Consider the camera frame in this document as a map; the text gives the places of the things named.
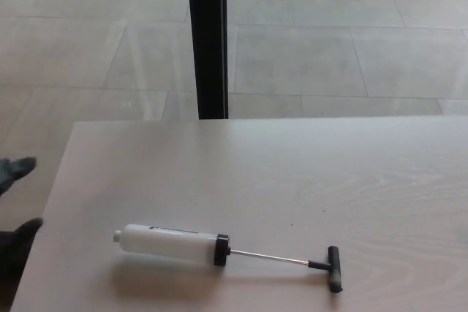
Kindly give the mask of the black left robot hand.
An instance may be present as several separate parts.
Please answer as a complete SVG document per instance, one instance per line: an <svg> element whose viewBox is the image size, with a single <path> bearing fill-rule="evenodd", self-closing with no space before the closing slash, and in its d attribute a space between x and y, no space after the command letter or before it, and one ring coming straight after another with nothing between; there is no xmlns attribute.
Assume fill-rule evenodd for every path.
<svg viewBox="0 0 468 312"><path fill-rule="evenodd" d="M35 157L1 159L1 195L31 173L36 165ZM13 231L1 231L1 279L13 279L22 274L34 238L42 224L42 218L33 218Z"/></svg>

